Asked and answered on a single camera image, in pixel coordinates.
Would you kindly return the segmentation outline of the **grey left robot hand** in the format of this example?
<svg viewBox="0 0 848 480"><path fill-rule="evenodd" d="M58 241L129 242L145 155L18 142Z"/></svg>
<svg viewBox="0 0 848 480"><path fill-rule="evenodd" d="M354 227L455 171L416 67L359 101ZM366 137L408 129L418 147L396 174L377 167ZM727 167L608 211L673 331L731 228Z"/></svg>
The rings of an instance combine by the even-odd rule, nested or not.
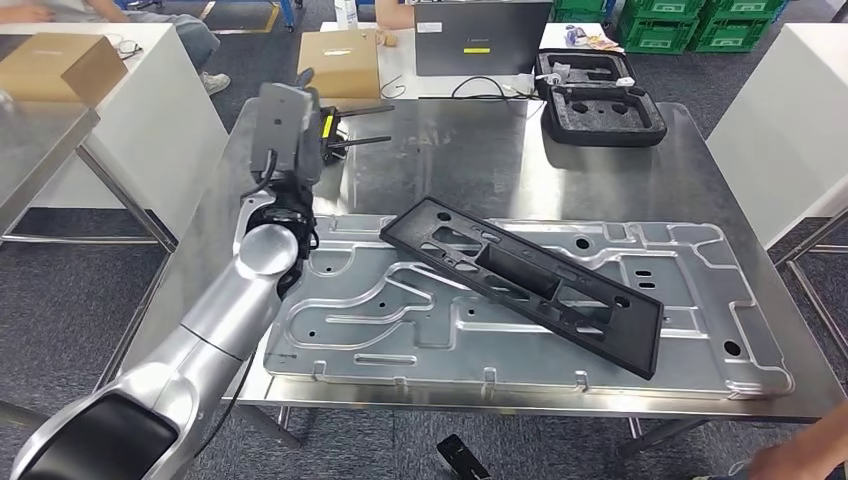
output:
<svg viewBox="0 0 848 480"><path fill-rule="evenodd" d="M292 85L266 82L260 86L253 130L250 171L257 184L293 177L311 187L320 180L321 104L310 85L314 70L301 71Z"/></svg>

